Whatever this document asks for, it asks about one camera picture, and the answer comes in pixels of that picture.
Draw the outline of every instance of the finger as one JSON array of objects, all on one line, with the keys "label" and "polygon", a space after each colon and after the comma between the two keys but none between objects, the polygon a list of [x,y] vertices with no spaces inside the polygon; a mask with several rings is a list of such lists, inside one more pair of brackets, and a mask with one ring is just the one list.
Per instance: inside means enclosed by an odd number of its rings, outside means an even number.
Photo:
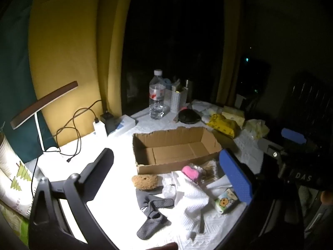
[{"label": "finger", "polygon": [[333,205],[333,193],[331,191],[323,191],[320,201],[323,205]]},{"label": "finger", "polygon": [[178,250],[178,245],[175,242],[171,242],[164,246],[150,248],[147,250]]}]

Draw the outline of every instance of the bottle cap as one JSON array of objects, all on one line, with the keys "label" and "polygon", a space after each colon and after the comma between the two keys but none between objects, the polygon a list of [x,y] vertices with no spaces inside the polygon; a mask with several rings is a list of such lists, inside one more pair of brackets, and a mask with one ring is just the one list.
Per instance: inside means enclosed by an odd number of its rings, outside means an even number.
[{"label": "bottle cap", "polygon": [[154,70],[155,76],[162,76],[163,71],[162,70]]}]

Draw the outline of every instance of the tissue box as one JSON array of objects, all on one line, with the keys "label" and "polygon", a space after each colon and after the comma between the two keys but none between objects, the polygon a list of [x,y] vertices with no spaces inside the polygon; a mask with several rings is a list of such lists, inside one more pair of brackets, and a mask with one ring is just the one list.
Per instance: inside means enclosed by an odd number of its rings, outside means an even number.
[{"label": "tissue box", "polygon": [[231,108],[228,106],[223,107],[222,115],[226,119],[234,120],[236,121],[237,125],[242,128],[244,121],[245,121],[245,115],[244,112],[235,108]]},{"label": "tissue box", "polygon": [[214,207],[217,212],[223,214],[231,210],[238,202],[237,196],[231,189],[227,189],[223,194],[214,200]]}]

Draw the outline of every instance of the plastic bag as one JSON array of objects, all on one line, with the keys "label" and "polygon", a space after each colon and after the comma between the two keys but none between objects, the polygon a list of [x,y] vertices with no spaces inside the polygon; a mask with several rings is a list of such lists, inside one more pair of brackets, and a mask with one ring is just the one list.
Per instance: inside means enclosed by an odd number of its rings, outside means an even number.
[{"label": "plastic bag", "polygon": [[[3,133],[0,133],[0,199],[27,219],[30,217],[33,197],[32,174],[13,151]],[[38,180],[33,180],[36,191]]]},{"label": "plastic bag", "polygon": [[200,181],[204,185],[207,185],[207,184],[219,179],[219,176],[217,174],[217,165],[216,165],[215,160],[210,160],[201,166],[195,165],[193,163],[189,163],[189,166],[192,169],[195,169],[199,172]]},{"label": "plastic bag", "polygon": [[263,138],[269,133],[269,128],[265,125],[264,120],[250,119],[246,122],[245,129],[254,140]]},{"label": "plastic bag", "polygon": [[162,185],[162,194],[164,195],[164,198],[174,198],[176,196],[176,187],[173,185],[172,178],[163,178]]}]

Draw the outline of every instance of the plastic water bottle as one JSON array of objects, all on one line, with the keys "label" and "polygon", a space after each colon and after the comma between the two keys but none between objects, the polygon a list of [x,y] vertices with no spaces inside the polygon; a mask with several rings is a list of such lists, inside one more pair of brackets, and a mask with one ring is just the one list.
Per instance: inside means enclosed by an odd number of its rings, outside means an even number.
[{"label": "plastic water bottle", "polygon": [[165,85],[162,70],[154,70],[154,78],[149,82],[149,108],[152,119],[161,119],[166,110],[164,105]]}]

